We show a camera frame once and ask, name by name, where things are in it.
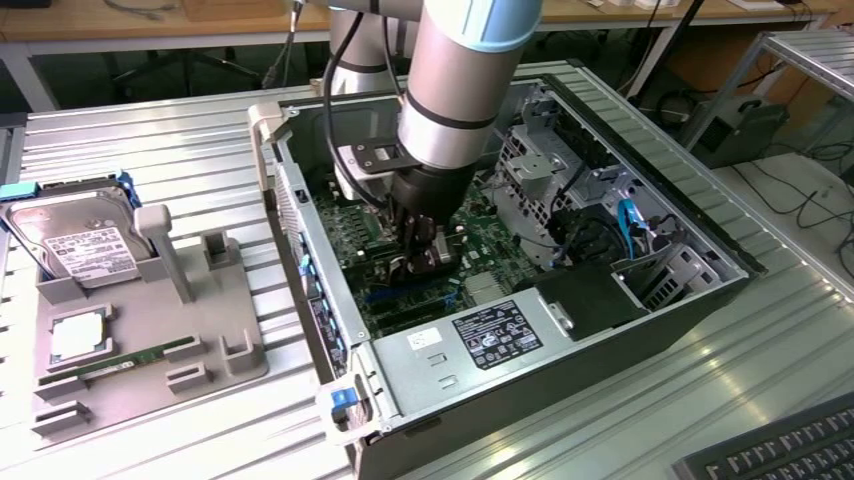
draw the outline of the robotic arm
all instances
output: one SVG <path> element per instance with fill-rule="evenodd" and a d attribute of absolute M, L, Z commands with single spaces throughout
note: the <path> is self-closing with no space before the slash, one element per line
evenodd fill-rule
<path fill-rule="evenodd" d="M 359 14 L 334 12 L 332 49 L 344 47 L 335 72 L 338 92 L 387 86 L 382 16 L 421 21 L 398 138 L 394 148 L 384 150 L 400 157 L 394 162 L 399 167 L 383 172 L 387 180 L 391 175 L 386 213 L 406 252 L 400 271 L 421 276 L 454 261 L 445 230 L 466 197 L 525 43 L 539 22 L 542 0 L 328 0 L 328 5 L 363 12 L 355 32 Z M 404 27 L 414 29 L 414 24 L 394 25 L 398 33 Z M 340 75 L 350 77 L 347 88 L 340 88 Z M 370 150 L 376 154 L 380 149 Z M 351 171 L 348 183 L 366 173 L 376 172 Z"/>

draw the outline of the barcode label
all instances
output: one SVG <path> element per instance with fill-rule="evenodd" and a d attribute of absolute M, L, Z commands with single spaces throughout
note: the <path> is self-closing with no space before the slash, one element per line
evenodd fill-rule
<path fill-rule="evenodd" d="M 46 244 L 79 281 L 136 268 L 134 255 L 116 227 L 48 238 Z"/>

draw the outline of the green circuit board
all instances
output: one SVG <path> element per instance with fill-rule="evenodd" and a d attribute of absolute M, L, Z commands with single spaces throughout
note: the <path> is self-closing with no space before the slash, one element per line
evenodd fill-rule
<path fill-rule="evenodd" d="M 513 233 L 491 213 L 490 199 L 471 188 L 447 234 L 461 246 L 459 268 L 443 278 L 406 287 L 388 287 L 372 271 L 400 255 L 395 234 L 376 210 L 364 204 L 343 205 L 331 195 L 315 195 L 327 237 L 347 277 L 362 318 L 372 335 L 382 337 L 477 305 L 466 291 L 469 277 L 490 272 L 506 292 L 537 274 Z"/>

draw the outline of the gray parts tray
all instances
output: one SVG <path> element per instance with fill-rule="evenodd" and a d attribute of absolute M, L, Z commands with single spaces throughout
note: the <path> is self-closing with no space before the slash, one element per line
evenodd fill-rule
<path fill-rule="evenodd" d="M 43 447 L 267 373 L 238 245 L 222 238 L 203 237 L 202 245 L 178 250 L 192 303 L 182 303 L 156 265 L 154 275 L 143 272 L 148 281 L 91 290 L 88 298 L 56 305 L 39 298 L 32 430 Z M 224 242 L 232 261 L 219 254 L 212 262 L 211 244 L 222 251 Z M 112 318 L 103 320 L 99 351 L 58 360 L 54 326 L 70 315 L 106 309 Z M 63 364 L 74 366 L 58 370 Z"/>

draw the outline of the hard drive label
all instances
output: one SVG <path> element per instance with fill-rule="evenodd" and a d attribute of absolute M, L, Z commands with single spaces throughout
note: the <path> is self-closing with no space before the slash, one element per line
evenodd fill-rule
<path fill-rule="evenodd" d="M 134 255 L 115 227 L 48 238 L 46 244 L 76 280 L 91 280 L 136 268 Z"/>
<path fill-rule="evenodd" d="M 513 300 L 458 318 L 454 328 L 481 370 L 489 370 L 543 346 Z"/>

